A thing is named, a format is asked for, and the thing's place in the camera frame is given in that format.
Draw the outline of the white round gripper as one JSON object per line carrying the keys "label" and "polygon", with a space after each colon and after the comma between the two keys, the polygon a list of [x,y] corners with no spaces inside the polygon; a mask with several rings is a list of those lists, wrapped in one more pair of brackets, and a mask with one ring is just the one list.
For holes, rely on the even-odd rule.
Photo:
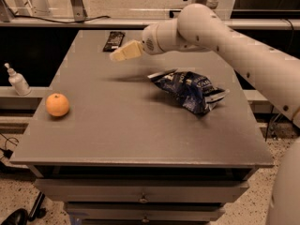
{"label": "white round gripper", "polygon": [[142,43],[131,40],[110,54],[114,62],[125,61],[139,57],[145,50],[148,54],[162,54],[178,51],[182,39],[177,30],[177,20],[172,19],[148,25],[142,31]]}

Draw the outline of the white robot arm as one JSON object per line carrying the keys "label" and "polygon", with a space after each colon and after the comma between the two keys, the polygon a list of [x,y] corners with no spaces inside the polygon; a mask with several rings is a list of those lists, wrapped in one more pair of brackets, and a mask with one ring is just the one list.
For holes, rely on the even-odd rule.
{"label": "white robot arm", "polygon": [[[177,18],[147,26],[140,41],[126,43],[111,53],[111,59],[204,49],[217,53],[300,127],[300,60],[232,30],[205,5],[188,5]],[[300,139],[281,160],[266,225],[300,225]]]}

